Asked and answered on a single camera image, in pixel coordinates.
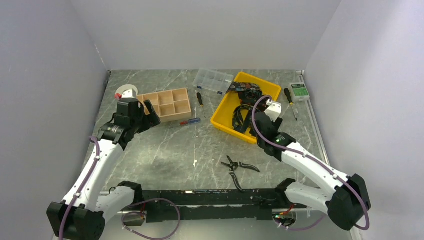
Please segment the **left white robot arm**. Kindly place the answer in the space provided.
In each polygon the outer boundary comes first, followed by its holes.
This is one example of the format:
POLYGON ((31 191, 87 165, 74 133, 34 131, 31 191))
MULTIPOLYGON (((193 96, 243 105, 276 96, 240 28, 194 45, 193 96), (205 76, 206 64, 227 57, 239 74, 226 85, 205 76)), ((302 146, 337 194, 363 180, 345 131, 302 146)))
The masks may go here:
POLYGON ((101 196, 112 167, 135 135, 161 123, 150 100, 122 97, 112 119, 97 136, 90 136, 94 150, 71 190, 61 202, 51 202, 46 214, 60 240, 98 240, 106 223, 120 210, 139 209, 144 203, 142 186, 123 181, 113 193, 101 196))

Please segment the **blue yellow floral tie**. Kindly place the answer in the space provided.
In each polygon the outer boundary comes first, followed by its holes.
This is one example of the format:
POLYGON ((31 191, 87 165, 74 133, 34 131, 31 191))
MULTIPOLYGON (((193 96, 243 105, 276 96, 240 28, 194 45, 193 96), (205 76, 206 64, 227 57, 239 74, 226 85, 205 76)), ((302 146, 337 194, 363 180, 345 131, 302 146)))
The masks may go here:
POLYGON ((247 104, 243 104, 235 108, 232 117, 232 127, 236 132, 245 134, 248 128, 251 128, 252 112, 253 106, 247 104), (247 111, 245 117, 243 117, 242 114, 243 110, 247 111))

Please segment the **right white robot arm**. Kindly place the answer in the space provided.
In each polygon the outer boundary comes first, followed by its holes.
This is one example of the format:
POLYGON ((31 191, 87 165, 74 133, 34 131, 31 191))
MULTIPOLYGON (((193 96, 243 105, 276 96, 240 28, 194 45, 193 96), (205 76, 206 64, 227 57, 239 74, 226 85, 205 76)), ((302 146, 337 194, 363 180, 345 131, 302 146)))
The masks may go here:
POLYGON ((369 229, 371 201, 360 175, 349 176, 317 159, 292 136, 279 132, 264 112, 254 114, 252 126, 257 145, 267 155, 297 169, 317 185, 310 187, 294 179, 284 180, 275 194, 280 207, 301 204, 324 213, 342 230, 369 229))

